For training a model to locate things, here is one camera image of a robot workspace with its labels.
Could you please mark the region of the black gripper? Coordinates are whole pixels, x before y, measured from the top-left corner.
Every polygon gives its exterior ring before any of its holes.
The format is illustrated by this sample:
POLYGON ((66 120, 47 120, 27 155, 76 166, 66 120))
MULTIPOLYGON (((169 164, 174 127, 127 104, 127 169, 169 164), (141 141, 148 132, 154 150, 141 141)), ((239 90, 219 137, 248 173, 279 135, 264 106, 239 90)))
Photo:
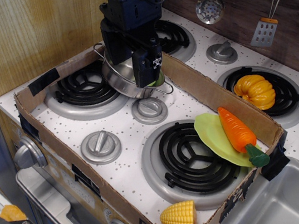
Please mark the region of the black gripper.
POLYGON ((136 85, 145 87, 158 80, 162 65, 162 51, 153 26, 122 30, 111 21, 101 21, 101 34, 113 64, 131 58, 136 85))

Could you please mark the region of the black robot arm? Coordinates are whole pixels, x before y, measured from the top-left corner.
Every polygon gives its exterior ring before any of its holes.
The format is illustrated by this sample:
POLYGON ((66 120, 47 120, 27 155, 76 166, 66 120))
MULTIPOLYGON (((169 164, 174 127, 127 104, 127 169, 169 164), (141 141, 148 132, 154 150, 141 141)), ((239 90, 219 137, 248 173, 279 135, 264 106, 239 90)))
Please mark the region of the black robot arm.
POLYGON ((165 0, 107 0, 99 9, 104 18, 101 34, 112 64, 132 60, 136 85, 156 81, 162 65, 162 48, 155 25, 165 0))

